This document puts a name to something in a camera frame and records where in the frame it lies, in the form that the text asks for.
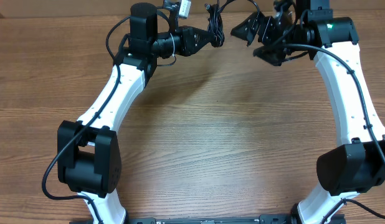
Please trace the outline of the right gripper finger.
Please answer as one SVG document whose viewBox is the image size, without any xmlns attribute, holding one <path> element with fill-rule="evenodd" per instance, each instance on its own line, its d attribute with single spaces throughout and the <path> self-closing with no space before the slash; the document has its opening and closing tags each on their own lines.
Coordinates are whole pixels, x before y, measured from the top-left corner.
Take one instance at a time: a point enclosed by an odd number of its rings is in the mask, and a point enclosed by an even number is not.
<svg viewBox="0 0 385 224">
<path fill-rule="evenodd" d="M 283 49 L 271 49 L 262 46 L 253 51 L 253 56 L 258 57 L 273 66 L 281 66 L 286 58 L 286 53 Z"/>
<path fill-rule="evenodd" d="M 246 41 L 249 47 L 255 39 L 262 19 L 262 12 L 253 12 L 246 20 L 231 30 L 231 35 Z"/>
</svg>

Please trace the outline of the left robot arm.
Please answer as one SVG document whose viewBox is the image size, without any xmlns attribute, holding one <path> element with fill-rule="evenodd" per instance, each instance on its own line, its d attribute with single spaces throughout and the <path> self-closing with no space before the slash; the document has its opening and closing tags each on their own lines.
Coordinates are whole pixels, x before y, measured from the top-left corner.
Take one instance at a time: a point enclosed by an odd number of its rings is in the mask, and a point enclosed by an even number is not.
<svg viewBox="0 0 385 224">
<path fill-rule="evenodd" d="M 112 54 L 113 68 L 104 89 L 78 120 L 64 121 L 58 128 L 58 178 L 74 198 L 85 201 L 92 223 L 128 221 L 116 191 L 121 176 L 117 133 L 158 59 L 188 57 L 213 39 L 206 30 L 179 26 L 190 7 L 190 1 L 165 1 L 161 7 L 147 2 L 132 5 L 126 18 L 130 31 Z"/>
</svg>

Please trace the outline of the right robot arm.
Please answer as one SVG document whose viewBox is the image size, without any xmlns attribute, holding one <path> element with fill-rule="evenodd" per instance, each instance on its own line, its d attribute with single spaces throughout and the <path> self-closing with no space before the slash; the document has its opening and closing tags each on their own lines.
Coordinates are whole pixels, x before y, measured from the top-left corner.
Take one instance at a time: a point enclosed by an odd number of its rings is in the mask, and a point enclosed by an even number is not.
<svg viewBox="0 0 385 224">
<path fill-rule="evenodd" d="M 274 66 L 304 55 L 314 61 L 330 99 L 336 147 L 317 159 L 318 183 L 305 199 L 259 222 L 344 223 L 340 208 L 385 181 L 385 127 L 366 86 L 358 33 L 328 1 L 275 1 L 274 8 L 274 16 L 255 12 L 231 34 L 259 41 L 254 56 Z"/>
</svg>

